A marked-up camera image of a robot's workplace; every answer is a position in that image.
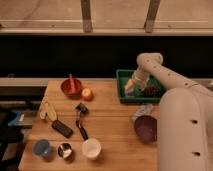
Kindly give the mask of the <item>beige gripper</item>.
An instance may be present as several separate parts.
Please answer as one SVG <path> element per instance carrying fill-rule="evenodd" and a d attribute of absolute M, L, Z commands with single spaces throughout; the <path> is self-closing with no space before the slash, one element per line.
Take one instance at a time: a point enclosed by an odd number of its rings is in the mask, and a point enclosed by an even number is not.
<path fill-rule="evenodd" d="M 124 86 L 124 92 L 129 94 L 136 86 L 139 86 L 142 90 L 144 90 L 148 79 L 149 75 L 146 72 L 134 71 L 132 77 Z"/>

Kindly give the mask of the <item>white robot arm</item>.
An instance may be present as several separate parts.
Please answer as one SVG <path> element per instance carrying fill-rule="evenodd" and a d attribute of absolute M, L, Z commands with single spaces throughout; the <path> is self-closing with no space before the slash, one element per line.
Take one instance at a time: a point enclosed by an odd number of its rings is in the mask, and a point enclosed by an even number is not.
<path fill-rule="evenodd" d="M 159 53 L 141 53 L 125 85 L 149 77 L 166 89 L 159 102 L 157 171 L 213 171 L 213 91 L 163 66 Z"/>

